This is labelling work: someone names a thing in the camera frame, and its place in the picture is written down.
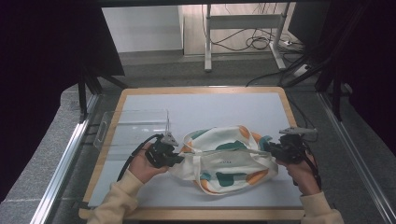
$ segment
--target tote bag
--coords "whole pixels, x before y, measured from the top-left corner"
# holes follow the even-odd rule
[[[266,181],[277,175],[271,153],[260,149],[262,139],[245,126],[212,128],[189,133],[169,172],[192,180],[207,194],[221,195]]]

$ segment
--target table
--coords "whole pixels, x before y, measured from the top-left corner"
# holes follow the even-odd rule
[[[285,110],[287,121],[290,126],[296,126],[294,117],[291,113],[290,105],[287,100],[285,92],[279,87],[199,87],[199,88],[145,88],[145,89],[128,89],[122,92],[116,111],[121,111],[125,105],[128,96],[135,95],[166,95],[166,94],[233,94],[239,93],[276,93],[279,95],[281,104]],[[90,184],[87,188],[84,202],[87,203],[91,196],[95,185],[98,182],[99,176],[104,168],[106,156],[110,149],[110,142],[114,136],[118,121],[120,119],[120,113],[116,113],[109,125],[109,129],[106,135],[104,146],[102,147],[100,156],[96,163],[95,169],[92,174]],[[295,193],[295,200],[298,200],[299,192]],[[298,220],[304,215],[304,210],[301,206],[290,206],[290,207],[243,207],[236,206],[226,208],[221,207],[201,207],[197,209],[197,206],[188,208],[175,208],[175,207],[143,207],[136,209],[127,219],[138,219],[138,220],[277,220],[277,219],[288,219]],[[79,215],[81,218],[87,218],[91,210],[80,209]]]

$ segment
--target sleeve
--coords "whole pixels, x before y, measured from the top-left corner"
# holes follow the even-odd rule
[[[143,183],[127,170],[119,182],[111,184],[110,192],[92,211],[88,223],[122,223],[124,215],[136,209],[136,194],[142,186]]]
[[[323,192],[302,196],[300,200],[305,210],[302,224],[344,224],[340,212],[330,208]]]

